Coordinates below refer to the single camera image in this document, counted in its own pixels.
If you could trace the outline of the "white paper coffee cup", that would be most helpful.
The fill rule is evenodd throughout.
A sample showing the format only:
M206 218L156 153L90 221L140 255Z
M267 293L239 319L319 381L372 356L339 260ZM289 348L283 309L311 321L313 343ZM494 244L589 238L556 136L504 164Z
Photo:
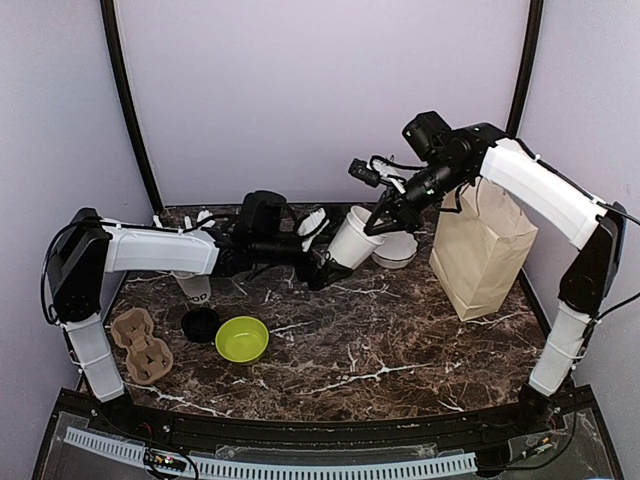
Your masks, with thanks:
M384 243L384 235L368 236L364 232L370 216L371 211L361 206L351 207L327 249L330 260L355 270Z

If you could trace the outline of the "black plastic cup lid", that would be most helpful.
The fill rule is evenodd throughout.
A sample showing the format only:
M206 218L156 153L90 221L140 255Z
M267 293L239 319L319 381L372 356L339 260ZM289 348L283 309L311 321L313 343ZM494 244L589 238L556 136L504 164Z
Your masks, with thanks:
M220 325L219 314L211 308L189 310L181 319L185 337L199 344L214 341Z

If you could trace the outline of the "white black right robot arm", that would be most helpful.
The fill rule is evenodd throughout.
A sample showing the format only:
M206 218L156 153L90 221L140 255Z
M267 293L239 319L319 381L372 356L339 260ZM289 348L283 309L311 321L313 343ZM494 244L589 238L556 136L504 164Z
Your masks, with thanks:
M552 239L566 245L557 277L557 310L541 356L530 373L528 396L510 413L521 434L534 432L549 416L552 397L582 360L597 325L607 316L602 304L617 274L628 214L585 190L534 154L526 144L489 123L452 128L436 113L418 115L403 129L424 162L401 187L387 187L364 231L373 236L414 232L422 213L445 195L477 180L504 189L542 221L544 234L534 245L535 259Z

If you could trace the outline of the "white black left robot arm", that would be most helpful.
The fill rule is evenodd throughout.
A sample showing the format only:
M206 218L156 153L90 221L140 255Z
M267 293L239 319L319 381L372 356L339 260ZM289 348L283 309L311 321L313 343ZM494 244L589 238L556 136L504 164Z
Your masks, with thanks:
M134 435L141 415L119 398L126 388L101 314L106 275L165 271L224 278L259 265L288 265L309 290L319 291L353 272L303 245L322 225L299 234L259 220L234 219L218 226L217 218L212 215L186 229L164 228L107 220L93 208L82 208L47 248L39 285L45 321L63 329L94 397L105 403L103 421L120 436Z

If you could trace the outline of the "brown paper takeout bag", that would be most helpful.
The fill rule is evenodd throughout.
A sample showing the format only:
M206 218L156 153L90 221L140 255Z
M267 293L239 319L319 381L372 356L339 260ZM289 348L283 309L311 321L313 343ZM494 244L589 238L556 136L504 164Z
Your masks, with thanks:
M538 233L503 188L484 179L444 199L429 264L458 318L471 321L497 312Z

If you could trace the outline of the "white scalloped ceramic bowl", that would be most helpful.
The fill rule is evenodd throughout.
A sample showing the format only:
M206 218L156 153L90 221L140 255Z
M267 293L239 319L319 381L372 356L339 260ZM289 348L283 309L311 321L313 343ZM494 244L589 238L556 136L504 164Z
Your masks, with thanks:
M387 269L401 269L415 258L418 242L413 234L406 232L389 233L384 243L371 255L372 260Z

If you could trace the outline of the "lime green bowl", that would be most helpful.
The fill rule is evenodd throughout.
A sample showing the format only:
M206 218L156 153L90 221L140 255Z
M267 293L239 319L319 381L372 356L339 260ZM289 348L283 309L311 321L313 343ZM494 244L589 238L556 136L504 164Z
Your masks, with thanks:
M227 361L251 364L261 359L269 345L266 325L250 316L234 317L224 322L215 337L217 352Z

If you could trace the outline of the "white cup holding straws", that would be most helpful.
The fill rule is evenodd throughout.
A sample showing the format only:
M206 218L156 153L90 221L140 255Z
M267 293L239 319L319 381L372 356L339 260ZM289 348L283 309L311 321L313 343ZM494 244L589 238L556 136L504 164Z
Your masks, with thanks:
M211 285L207 275L178 271L172 275L191 303L203 304L210 299Z

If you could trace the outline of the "bundle of white wrapped straws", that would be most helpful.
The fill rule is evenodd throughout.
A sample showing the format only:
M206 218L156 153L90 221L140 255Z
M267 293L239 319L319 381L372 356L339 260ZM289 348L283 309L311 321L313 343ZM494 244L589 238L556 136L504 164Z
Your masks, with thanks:
M162 224L158 215L154 215L151 229L161 232L186 234L199 230L203 227L211 227L220 218L224 218L224 215L216 215L209 210L201 210L194 218L189 215L185 215L182 223L178 227L168 227Z

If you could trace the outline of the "brown cardboard cup carrier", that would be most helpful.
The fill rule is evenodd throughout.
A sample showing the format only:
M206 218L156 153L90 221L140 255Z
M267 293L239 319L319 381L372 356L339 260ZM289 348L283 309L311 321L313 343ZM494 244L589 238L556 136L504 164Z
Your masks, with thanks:
M126 350L125 365L133 381L151 385L165 376L174 363L166 342L154 336L154 321L143 308L132 308L111 323L111 335Z

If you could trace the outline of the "black front table rail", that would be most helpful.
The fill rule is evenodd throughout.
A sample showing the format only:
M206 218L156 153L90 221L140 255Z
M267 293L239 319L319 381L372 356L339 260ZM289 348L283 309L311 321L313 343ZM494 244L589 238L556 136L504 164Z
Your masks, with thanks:
M49 417L46 434L51 436L63 421L70 420L98 432L185 453L214 452L224 446L329 450L434 444L441 450L491 450L499 459L505 459L507 445L535 440L545 432L551 432L558 447L601 440L590 388L562 393L557 406L559 410L551 418L523 433L513 423L517 412L514 404L400 420L283 422L172 412L131 402L110 408L85 393L63 389Z

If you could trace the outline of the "black corner frame post right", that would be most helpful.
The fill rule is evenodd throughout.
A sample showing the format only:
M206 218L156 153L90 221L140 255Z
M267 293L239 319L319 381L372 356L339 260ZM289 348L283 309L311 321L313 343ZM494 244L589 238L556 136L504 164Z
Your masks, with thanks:
M516 136L524 114L542 24L543 0L531 0L524 34L514 94L506 124L506 133Z

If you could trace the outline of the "black corner frame post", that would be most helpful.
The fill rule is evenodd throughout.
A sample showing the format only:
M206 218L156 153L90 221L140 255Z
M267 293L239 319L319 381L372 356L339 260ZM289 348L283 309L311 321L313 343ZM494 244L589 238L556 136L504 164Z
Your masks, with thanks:
M99 4L111 70L136 166L151 209L154 214L159 214L164 210L164 204L152 171L134 104L117 20L116 2L100 0Z
M506 133L516 136L524 114L542 24L543 0L531 0L524 34L514 94L506 124Z

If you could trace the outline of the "black corner frame post left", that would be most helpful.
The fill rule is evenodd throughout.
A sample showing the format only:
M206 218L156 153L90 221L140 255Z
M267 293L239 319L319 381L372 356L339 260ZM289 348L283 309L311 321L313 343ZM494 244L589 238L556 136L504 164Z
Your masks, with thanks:
M136 166L151 209L154 214L159 214L164 210L164 204L152 171L134 104L117 20L116 2L100 0L99 4L111 70Z

